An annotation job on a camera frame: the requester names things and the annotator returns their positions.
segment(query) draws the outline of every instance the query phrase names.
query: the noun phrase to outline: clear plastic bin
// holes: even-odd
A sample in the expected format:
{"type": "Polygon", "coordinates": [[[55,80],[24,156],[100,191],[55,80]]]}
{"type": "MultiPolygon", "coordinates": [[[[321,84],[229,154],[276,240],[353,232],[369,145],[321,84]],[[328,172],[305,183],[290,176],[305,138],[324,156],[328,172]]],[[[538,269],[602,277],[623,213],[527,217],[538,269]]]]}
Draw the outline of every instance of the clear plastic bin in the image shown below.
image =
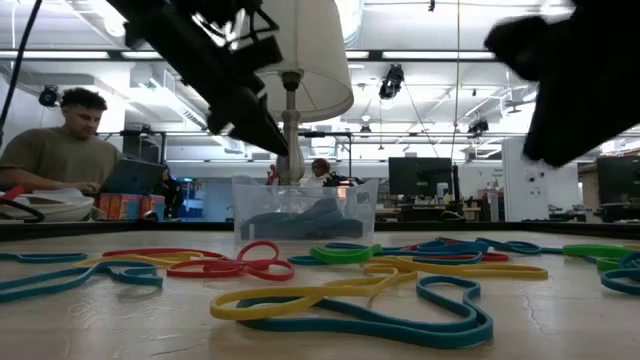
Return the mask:
{"type": "Polygon", "coordinates": [[[373,239],[378,181],[356,187],[260,185],[233,177],[236,241],[373,239]]]}

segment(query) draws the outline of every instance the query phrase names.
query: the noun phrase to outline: green rubber band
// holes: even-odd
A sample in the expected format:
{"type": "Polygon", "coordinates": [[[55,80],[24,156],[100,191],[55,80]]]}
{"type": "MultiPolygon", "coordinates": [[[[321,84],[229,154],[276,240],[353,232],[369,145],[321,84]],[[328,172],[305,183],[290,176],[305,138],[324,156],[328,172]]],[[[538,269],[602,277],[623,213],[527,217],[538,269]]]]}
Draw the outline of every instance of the green rubber band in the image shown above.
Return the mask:
{"type": "Polygon", "coordinates": [[[382,246],[376,244],[366,249],[329,249],[314,246],[309,254],[327,264],[358,264],[369,260],[379,252],[382,252],[382,246]]]}
{"type": "Polygon", "coordinates": [[[596,265],[598,266],[598,272],[618,270],[620,269],[620,259],[597,258],[596,265]]]}
{"type": "Polygon", "coordinates": [[[595,256],[619,259],[634,251],[613,245],[565,245],[562,248],[562,252],[570,256],[595,256]]]}

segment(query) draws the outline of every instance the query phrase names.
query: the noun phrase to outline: white lamp shade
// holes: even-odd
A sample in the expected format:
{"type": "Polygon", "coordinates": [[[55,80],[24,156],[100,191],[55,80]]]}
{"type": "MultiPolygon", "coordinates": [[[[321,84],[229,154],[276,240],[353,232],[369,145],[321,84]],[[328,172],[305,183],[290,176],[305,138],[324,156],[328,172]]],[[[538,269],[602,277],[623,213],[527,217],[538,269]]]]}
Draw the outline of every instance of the white lamp shade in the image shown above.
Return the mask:
{"type": "Polygon", "coordinates": [[[280,77],[285,71],[304,72],[296,92],[300,122],[327,120],[347,112],[353,105],[353,91],[334,1],[265,0],[262,9],[280,26],[276,38],[284,57],[280,64],[258,73],[267,87],[268,108],[274,117],[279,118],[286,109],[280,77]]]}

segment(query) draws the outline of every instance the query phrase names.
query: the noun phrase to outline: man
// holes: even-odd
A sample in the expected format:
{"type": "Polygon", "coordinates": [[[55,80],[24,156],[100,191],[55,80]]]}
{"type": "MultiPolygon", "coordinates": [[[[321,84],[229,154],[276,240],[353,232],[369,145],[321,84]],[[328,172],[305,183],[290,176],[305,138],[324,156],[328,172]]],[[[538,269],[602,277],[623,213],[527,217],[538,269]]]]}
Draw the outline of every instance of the man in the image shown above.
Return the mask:
{"type": "Polygon", "coordinates": [[[311,171],[313,174],[302,183],[302,186],[323,187],[331,171],[331,165],[326,159],[315,159],[311,163],[311,171]]]}
{"type": "Polygon", "coordinates": [[[62,127],[27,130],[7,145],[0,157],[0,185],[98,192],[120,161],[118,149],[95,136],[106,101],[98,93],[75,88],[64,92],[60,108],[62,127]]]}
{"type": "Polygon", "coordinates": [[[156,189],[156,194],[164,196],[164,217],[165,219],[177,219],[180,214],[180,207],[184,203],[182,187],[180,183],[171,177],[169,165],[164,165],[162,172],[162,183],[156,189]]]}

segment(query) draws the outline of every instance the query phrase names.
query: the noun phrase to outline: olive t-shirt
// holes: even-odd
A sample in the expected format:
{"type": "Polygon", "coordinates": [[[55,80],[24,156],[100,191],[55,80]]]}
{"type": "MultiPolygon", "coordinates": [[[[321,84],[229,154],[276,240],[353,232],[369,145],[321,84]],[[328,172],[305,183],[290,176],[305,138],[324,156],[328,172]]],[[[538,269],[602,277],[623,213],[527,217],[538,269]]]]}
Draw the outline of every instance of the olive t-shirt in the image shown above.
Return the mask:
{"type": "Polygon", "coordinates": [[[61,127],[40,128],[9,142],[0,169],[20,168],[54,181],[102,184],[118,161],[120,152],[104,140],[80,140],[61,127]]]}

